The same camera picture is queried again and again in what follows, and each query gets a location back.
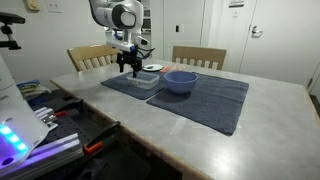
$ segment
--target chair backrest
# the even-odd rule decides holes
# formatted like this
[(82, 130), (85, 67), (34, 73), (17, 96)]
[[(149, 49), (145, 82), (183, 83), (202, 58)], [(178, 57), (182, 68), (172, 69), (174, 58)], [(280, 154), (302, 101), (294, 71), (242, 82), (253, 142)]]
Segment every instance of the chair backrest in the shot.
[(188, 46), (174, 46), (172, 52), (172, 61), (180, 63), (200, 65), (208, 68), (213, 67), (213, 63), (218, 63), (217, 69), (221, 70), (227, 51), (224, 49), (204, 48), (204, 47), (188, 47)]
[(95, 68), (98, 66), (104, 66), (110, 63), (114, 63), (116, 55), (120, 51), (119, 49), (101, 44), (74, 47), (68, 49), (67, 52), (74, 67), (79, 72), (83, 70), (83, 65), (86, 69), (90, 69), (90, 67)]

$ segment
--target dark blue placemat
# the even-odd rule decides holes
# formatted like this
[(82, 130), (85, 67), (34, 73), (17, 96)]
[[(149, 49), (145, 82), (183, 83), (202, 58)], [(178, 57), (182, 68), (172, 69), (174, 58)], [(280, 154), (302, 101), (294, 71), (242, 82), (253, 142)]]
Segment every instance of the dark blue placemat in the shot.
[(190, 93), (176, 95), (165, 89), (149, 99), (147, 103), (232, 135), (236, 129), (249, 84), (196, 74), (199, 79)]
[(160, 79), (159, 79), (159, 84), (150, 90), (141, 89), (141, 88), (129, 85), (128, 80), (126, 78), (129, 73), (122, 74), (115, 78), (108, 79), (106, 81), (101, 82), (101, 84), (103, 86), (107, 86), (114, 90), (120, 91), (124, 94), (130, 95), (132, 97), (145, 100), (155, 95), (156, 93), (158, 93), (159, 91), (161, 91), (166, 87), (166, 83), (163, 78), (164, 73), (161, 73), (161, 72), (152, 72), (152, 73), (158, 74), (160, 76)]

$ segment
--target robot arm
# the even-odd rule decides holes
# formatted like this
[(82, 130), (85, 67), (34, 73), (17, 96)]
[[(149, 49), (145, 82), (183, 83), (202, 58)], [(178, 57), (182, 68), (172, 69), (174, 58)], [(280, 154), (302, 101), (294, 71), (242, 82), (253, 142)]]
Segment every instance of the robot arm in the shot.
[(148, 44), (148, 41), (140, 36), (143, 24), (142, 4), (136, 0), (118, 2), (89, 0), (89, 2), (92, 17), (97, 24), (109, 27), (114, 31), (122, 31), (122, 38), (116, 34), (115, 37), (107, 40), (107, 44), (119, 48), (123, 52), (117, 57), (120, 72), (123, 72), (124, 64), (129, 64), (133, 68), (133, 76), (135, 77), (136, 72), (142, 69), (141, 59), (137, 58), (138, 46)]

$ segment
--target door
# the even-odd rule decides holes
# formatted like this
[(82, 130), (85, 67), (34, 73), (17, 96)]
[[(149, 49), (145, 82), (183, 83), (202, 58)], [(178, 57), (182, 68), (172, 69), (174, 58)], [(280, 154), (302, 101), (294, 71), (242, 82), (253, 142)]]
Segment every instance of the door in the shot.
[(171, 61), (174, 45), (200, 46), (205, 0), (164, 0), (163, 53)]
[(257, 0), (239, 72), (307, 86), (320, 59), (319, 0)]

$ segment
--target table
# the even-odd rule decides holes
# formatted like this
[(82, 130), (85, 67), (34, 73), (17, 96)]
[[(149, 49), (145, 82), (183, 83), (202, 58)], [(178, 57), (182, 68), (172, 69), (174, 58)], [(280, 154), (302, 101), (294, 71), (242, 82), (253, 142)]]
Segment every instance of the table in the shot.
[(103, 117), (120, 121), (130, 136), (183, 172), (185, 179), (320, 178), (320, 121), (305, 87), (188, 65), (184, 70), (249, 83), (232, 136), (100, 85), (120, 75), (117, 64), (51, 82)]

